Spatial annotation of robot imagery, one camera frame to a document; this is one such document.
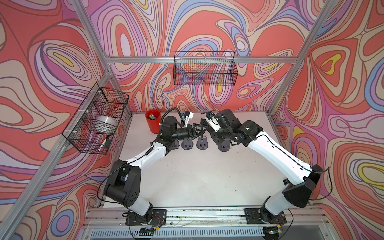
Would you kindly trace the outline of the grey phone stand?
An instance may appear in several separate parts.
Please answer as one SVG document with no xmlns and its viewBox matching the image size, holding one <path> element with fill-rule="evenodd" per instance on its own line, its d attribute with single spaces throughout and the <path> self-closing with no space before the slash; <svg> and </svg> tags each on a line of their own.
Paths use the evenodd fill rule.
<svg viewBox="0 0 384 240">
<path fill-rule="evenodd" d="M 178 140 L 174 141 L 173 150 L 176 150 L 180 147 L 180 142 Z"/>
<path fill-rule="evenodd" d="M 208 138 L 207 137 L 199 137 L 197 141 L 197 148 L 199 150 L 206 150 L 209 147 Z"/>
<path fill-rule="evenodd" d="M 220 152 L 228 152 L 231 149 L 231 143 L 226 141 L 222 142 L 221 144 L 218 145 L 218 150 Z"/>
<path fill-rule="evenodd" d="M 183 150 L 192 150 L 194 146 L 193 140 L 183 140 L 181 143 L 181 147 Z"/>
</svg>

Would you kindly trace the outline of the black rectangular phone stand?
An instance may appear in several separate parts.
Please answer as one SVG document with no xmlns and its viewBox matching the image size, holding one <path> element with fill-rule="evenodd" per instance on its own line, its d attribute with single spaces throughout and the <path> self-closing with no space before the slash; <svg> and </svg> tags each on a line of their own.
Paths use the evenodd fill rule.
<svg viewBox="0 0 384 240">
<path fill-rule="evenodd" d="M 193 123 L 193 127 L 196 132 L 195 138 L 203 138 L 204 133 L 210 129 L 210 125 L 206 119 L 201 118 L 200 123 Z"/>
</svg>

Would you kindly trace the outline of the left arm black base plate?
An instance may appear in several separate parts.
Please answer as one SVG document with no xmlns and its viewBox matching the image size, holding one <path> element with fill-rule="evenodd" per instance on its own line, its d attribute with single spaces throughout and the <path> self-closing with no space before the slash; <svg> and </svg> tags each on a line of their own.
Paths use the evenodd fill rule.
<svg viewBox="0 0 384 240">
<path fill-rule="evenodd" d="M 129 210 L 122 214 L 126 218 L 126 226 L 161 227 L 166 224 L 167 210 L 149 210 L 144 216 L 140 216 Z"/>
</svg>

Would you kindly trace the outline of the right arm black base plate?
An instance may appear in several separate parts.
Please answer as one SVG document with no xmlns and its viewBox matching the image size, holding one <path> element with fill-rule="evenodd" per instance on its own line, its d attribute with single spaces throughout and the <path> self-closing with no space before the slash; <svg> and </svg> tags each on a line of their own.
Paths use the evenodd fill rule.
<svg viewBox="0 0 384 240">
<path fill-rule="evenodd" d="M 283 212 L 278 215 L 272 215 L 267 210 L 260 210 L 260 208 L 245 208 L 244 214 L 241 217 L 245 218 L 249 225 L 284 225 L 287 219 Z"/>
</svg>

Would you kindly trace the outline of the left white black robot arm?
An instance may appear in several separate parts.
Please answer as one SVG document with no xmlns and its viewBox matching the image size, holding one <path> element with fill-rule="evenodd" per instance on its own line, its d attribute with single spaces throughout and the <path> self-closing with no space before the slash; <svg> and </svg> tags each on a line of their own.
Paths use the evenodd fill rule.
<svg viewBox="0 0 384 240">
<path fill-rule="evenodd" d="M 193 116 L 192 112 L 182 114 L 177 108 L 168 110 L 150 146 L 132 159 L 117 160 L 106 178 L 104 196 L 128 209 L 127 216 L 134 216 L 142 225 L 151 224 L 155 218 L 153 204 L 141 196 L 142 173 L 166 157 L 175 148 L 176 141 L 190 141 L 198 136 L 196 128 L 189 124 Z"/>
</svg>

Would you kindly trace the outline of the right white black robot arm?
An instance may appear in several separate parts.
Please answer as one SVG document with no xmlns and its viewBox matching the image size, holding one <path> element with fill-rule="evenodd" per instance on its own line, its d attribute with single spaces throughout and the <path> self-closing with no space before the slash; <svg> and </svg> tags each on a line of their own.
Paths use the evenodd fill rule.
<svg viewBox="0 0 384 240">
<path fill-rule="evenodd" d="M 284 189 L 269 196 L 259 209 L 261 222 L 269 224 L 283 211 L 307 205 L 324 172 L 322 167 L 310 166 L 298 159 L 260 125 L 252 120 L 241 123 L 230 109 L 217 114 L 207 112 L 202 123 L 217 145 L 225 141 L 232 146 L 243 145 L 260 154 L 287 178 Z"/>
</svg>

